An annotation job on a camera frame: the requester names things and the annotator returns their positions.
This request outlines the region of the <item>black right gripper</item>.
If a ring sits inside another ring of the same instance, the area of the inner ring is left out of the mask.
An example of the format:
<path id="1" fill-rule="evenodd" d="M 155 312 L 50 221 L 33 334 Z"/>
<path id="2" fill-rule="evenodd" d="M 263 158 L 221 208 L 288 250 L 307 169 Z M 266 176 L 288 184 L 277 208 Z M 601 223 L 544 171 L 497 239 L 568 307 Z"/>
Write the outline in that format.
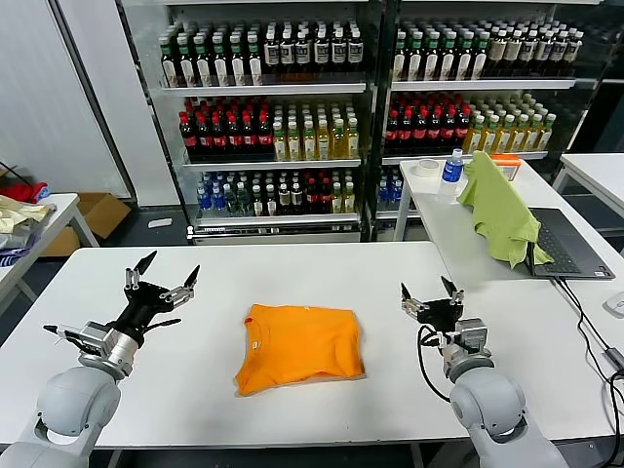
<path id="1" fill-rule="evenodd" d="M 436 332 L 454 332 L 456 323 L 463 315 L 464 290 L 445 276 L 442 283 L 449 299 L 436 299 L 421 302 L 411 296 L 404 283 L 401 284 L 401 307 L 415 321 L 431 326 Z"/>

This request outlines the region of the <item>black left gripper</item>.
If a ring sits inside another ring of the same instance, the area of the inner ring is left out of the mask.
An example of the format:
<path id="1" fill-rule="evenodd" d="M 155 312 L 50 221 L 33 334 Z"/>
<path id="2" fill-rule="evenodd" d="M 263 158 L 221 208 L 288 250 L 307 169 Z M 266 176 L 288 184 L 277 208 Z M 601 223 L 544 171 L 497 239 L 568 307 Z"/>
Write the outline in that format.
<path id="1" fill-rule="evenodd" d="M 172 290 L 141 281 L 141 276 L 148 269 L 157 252 L 141 258 L 133 268 L 125 270 L 125 295 L 128 305 L 121 315 L 112 322 L 112 329 L 134 341 L 144 341 L 152 319 L 160 313 L 174 310 L 172 302 L 187 302 L 194 297 L 201 266 L 197 265 L 182 286 Z"/>

